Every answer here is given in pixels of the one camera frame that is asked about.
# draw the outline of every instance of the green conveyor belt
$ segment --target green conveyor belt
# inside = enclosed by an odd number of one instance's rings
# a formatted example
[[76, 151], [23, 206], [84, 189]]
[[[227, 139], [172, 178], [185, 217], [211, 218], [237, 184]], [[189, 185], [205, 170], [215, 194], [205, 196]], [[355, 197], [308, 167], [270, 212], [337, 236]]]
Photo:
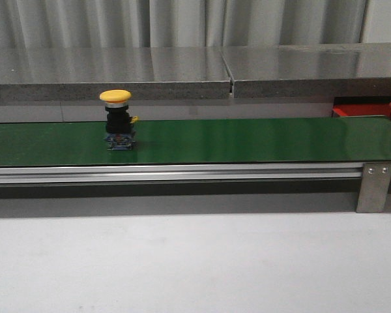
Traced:
[[140, 121], [133, 151], [108, 151], [104, 125], [0, 124], [0, 167], [391, 160], [382, 117]]

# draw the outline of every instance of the yellow mushroom button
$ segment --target yellow mushroom button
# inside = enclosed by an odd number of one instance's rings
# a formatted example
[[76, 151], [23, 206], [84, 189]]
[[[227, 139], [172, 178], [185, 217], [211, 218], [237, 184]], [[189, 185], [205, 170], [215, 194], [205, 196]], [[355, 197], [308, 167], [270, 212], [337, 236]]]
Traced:
[[127, 101], [131, 96], [132, 94], [127, 90], [114, 89], [100, 93], [100, 100], [107, 103], [122, 103]]

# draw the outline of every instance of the black object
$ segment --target black object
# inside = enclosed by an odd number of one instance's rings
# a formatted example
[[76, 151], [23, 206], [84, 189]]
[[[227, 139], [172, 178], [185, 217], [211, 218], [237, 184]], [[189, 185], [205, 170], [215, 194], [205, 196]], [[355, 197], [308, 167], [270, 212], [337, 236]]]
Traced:
[[109, 108], [106, 106], [107, 123], [106, 132], [108, 134], [130, 134], [132, 133], [132, 125], [130, 124], [130, 116], [127, 112], [128, 105], [120, 108]]

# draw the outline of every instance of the metal bracket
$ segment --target metal bracket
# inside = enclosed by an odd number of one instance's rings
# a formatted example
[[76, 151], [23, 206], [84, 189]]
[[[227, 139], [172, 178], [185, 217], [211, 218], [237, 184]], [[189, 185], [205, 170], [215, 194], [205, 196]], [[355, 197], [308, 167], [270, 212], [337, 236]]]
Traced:
[[391, 181], [391, 162], [364, 164], [357, 213], [380, 213]]

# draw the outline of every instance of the aluminum rail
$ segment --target aluminum rail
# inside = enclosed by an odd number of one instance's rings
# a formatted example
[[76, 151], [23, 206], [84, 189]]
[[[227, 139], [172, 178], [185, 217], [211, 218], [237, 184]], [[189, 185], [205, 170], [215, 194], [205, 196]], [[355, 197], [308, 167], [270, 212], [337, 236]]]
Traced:
[[362, 162], [0, 168], [0, 184], [361, 178]]

